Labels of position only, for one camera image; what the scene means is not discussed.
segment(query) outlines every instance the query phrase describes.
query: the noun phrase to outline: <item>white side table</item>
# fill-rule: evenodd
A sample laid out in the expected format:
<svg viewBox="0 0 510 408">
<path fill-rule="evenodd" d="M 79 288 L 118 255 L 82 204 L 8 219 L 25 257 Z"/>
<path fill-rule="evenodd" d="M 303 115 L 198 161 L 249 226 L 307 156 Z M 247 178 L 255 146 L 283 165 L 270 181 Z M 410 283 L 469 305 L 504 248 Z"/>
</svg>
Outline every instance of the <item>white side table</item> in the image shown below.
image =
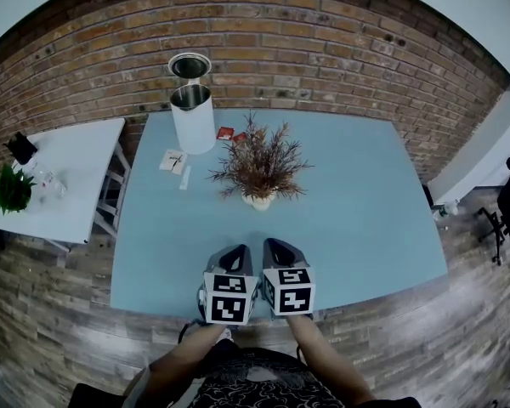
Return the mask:
<svg viewBox="0 0 510 408">
<path fill-rule="evenodd" d="M 42 188 L 34 186 L 26 210 L 5 215 L 0 211 L 0 230 L 39 237 L 67 252 L 69 248 L 58 242 L 88 243 L 93 223 L 116 237 L 130 174 L 130 166 L 118 143 L 124 124 L 125 120 L 118 118 L 29 136 L 28 139 L 38 148 L 34 158 L 64 183 L 66 195 L 57 199 L 43 194 Z M 122 176 L 108 170 L 114 154 L 125 169 Z M 105 198 L 112 179 L 121 186 L 116 207 L 99 200 L 102 190 Z M 113 224 L 108 224 L 97 208 L 111 213 Z"/>
</svg>

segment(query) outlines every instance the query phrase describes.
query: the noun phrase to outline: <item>light blue table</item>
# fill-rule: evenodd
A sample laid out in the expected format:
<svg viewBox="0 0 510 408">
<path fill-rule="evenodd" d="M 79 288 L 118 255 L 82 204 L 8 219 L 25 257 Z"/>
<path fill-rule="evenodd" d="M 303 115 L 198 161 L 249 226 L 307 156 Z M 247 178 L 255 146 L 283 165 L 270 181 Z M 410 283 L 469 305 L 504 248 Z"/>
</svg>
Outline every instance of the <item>light blue table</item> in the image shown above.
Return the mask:
<svg viewBox="0 0 510 408">
<path fill-rule="evenodd" d="M 215 110 L 217 127 L 245 127 L 248 110 Z M 198 317 L 196 292 L 210 255 L 245 243 L 255 274 L 263 241 L 276 237 L 300 248 L 315 270 L 315 309 L 397 292 L 446 274 L 446 264 L 422 186 L 389 122 L 289 110 L 258 110 L 256 121 L 290 123 L 313 168 L 298 175 L 308 190 L 256 212 L 240 195 L 224 200 L 208 169 L 226 156 L 218 141 L 189 156 L 189 188 L 159 170 L 178 149 L 170 112 L 152 114 L 127 186 L 111 279 L 111 306 Z M 254 316 L 269 315 L 260 298 Z"/>
</svg>

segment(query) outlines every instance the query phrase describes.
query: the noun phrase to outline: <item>brick wall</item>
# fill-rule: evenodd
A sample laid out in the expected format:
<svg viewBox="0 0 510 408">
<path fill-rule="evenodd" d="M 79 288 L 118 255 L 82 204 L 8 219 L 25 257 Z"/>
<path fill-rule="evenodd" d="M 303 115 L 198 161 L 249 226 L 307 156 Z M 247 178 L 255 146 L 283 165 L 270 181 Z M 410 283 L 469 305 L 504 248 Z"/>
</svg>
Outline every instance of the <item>brick wall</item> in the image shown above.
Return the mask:
<svg viewBox="0 0 510 408">
<path fill-rule="evenodd" d="M 271 107 L 394 123 L 420 178 L 463 146 L 510 76 L 416 0 L 53 0 L 0 40 L 0 164 L 15 131 L 123 116 L 135 153 L 147 112 L 209 56 L 216 107 Z"/>
</svg>

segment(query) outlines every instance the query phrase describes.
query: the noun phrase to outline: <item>potted plant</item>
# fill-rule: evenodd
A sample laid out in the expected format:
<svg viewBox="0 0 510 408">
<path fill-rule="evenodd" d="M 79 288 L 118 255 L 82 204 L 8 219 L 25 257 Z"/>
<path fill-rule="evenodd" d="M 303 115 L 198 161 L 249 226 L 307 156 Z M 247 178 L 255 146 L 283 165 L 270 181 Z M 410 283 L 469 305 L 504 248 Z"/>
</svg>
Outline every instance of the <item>potted plant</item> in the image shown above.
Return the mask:
<svg viewBox="0 0 510 408">
<path fill-rule="evenodd" d="M 264 211 L 276 196 L 304 194 L 294 176 L 311 166 L 300 160 L 300 142 L 286 140 L 286 122 L 267 140 L 268 128 L 259 127 L 253 118 L 249 112 L 245 138 L 226 146 L 229 158 L 219 159 L 221 170 L 210 171 L 210 178 L 230 182 L 221 192 L 223 197 L 239 190 L 245 203 Z"/>
<path fill-rule="evenodd" d="M 25 210 L 31 200 L 33 177 L 4 165 L 0 172 L 0 209 L 3 214 Z"/>
</svg>

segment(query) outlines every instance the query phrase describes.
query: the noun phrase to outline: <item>floor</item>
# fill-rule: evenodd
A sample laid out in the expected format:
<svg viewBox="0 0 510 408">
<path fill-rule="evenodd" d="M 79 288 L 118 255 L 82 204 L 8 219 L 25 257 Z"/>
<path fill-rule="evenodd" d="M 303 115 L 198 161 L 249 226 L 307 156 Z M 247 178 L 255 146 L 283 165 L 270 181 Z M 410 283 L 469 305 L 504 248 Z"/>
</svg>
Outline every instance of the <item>floor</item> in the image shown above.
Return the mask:
<svg viewBox="0 0 510 408">
<path fill-rule="evenodd" d="M 510 242 L 497 267 L 493 242 L 477 241 L 488 223 L 473 216 L 495 200 L 495 190 L 475 190 L 439 224 L 448 276 L 316 316 L 377 396 L 412 395 L 424 408 L 510 399 Z M 182 320 L 110 309 L 112 256 L 113 241 L 98 233 L 68 256 L 29 238 L 9 243 L 0 260 L 0 394 L 10 405 L 67 406 L 77 383 L 119 394 L 176 343 Z M 281 320 L 255 321 L 235 339 L 296 348 Z"/>
</svg>

